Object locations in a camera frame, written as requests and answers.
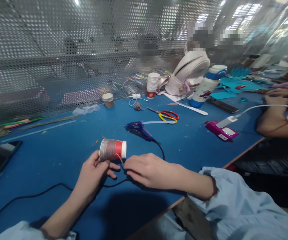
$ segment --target white water bottle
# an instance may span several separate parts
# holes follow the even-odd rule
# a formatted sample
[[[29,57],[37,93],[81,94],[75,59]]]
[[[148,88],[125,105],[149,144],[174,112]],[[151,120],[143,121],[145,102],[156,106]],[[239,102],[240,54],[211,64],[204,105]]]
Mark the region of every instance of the white water bottle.
[[[189,104],[192,107],[200,108],[203,103],[208,99],[210,94],[215,90],[220,82],[220,79],[227,73],[227,66],[214,65],[206,73],[206,77],[201,81],[193,98]]]

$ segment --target table surface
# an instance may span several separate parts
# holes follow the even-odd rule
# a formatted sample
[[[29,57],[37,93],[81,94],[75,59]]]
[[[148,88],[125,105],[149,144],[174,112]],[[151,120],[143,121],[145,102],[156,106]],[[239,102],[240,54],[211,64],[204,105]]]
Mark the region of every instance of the table surface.
[[[240,103],[241,97],[247,97],[250,101]],[[261,98],[262,95],[258,93],[242,93],[223,101],[241,111],[256,105]],[[162,157],[156,144],[124,129],[129,122],[159,120],[158,115],[149,110],[135,111],[128,101],[115,101],[115,106],[110,109],[100,105],[99,111],[79,116],[74,123],[47,130],[44,134],[19,138],[23,141],[22,146],[0,175],[0,209],[15,197],[37,194],[60,182],[73,188],[82,163],[99,149],[103,136],[127,141],[127,157],[149,152]],[[255,132],[260,108],[245,113],[230,125],[240,133],[230,143],[221,141],[205,128],[204,122],[220,121],[230,115],[215,106],[205,103],[201,109],[209,115],[203,116],[179,105],[168,106],[171,101],[165,96],[157,96],[149,103],[139,101],[144,108],[149,106],[156,110],[172,110],[179,115],[177,124],[149,124],[145,128],[161,143],[166,161],[181,164],[196,172],[203,166],[223,167],[262,138]],[[72,112],[47,120],[70,115]],[[11,133],[0,138],[0,144],[2,140],[57,124]],[[126,174],[121,170],[117,173],[117,181],[107,178],[105,184],[112,185],[125,178]],[[15,201],[0,214],[0,233],[21,220],[30,223],[45,220],[69,195],[70,191],[59,186],[39,197]],[[182,196],[183,193],[176,191],[142,189],[131,182],[103,188],[72,230],[79,233],[81,240],[124,239]]]

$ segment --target hot glue gun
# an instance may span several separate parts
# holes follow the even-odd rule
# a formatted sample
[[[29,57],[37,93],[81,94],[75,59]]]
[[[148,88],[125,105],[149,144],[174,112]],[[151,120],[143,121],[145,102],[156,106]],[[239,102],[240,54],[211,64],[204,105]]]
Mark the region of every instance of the hot glue gun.
[[[126,124],[125,129],[128,131],[130,129],[136,130],[139,134],[143,134],[143,137],[145,138],[145,140],[149,142],[153,140],[153,136],[146,129],[144,129],[143,121],[128,123]]]

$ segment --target person's left hand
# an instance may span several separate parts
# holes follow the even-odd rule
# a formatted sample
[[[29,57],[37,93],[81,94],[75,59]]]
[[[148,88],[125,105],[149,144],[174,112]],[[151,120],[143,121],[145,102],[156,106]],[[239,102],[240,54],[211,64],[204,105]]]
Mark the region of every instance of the person's left hand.
[[[101,162],[100,151],[96,150],[83,163],[77,183],[72,192],[72,196],[81,201],[90,202],[94,198],[102,176],[106,173],[111,178],[116,178],[115,173],[111,170],[119,170],[120,166],[106,160]]]

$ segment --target perforated metal panel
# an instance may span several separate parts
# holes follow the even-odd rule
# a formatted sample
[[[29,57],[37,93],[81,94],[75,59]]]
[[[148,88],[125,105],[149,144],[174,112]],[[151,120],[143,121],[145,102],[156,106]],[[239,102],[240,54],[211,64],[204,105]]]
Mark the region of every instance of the perforated metal panel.
[[[242,29],[247,41],[285,7],[256,0],[0,0],[0,121],[100,103],[106,91],[119,98],[127,79],[145,92],[148,73],[166,76],[176,67],[188,23],[213,28],[207,52],[223,63],[232,57],[217,51],[218,33]]]

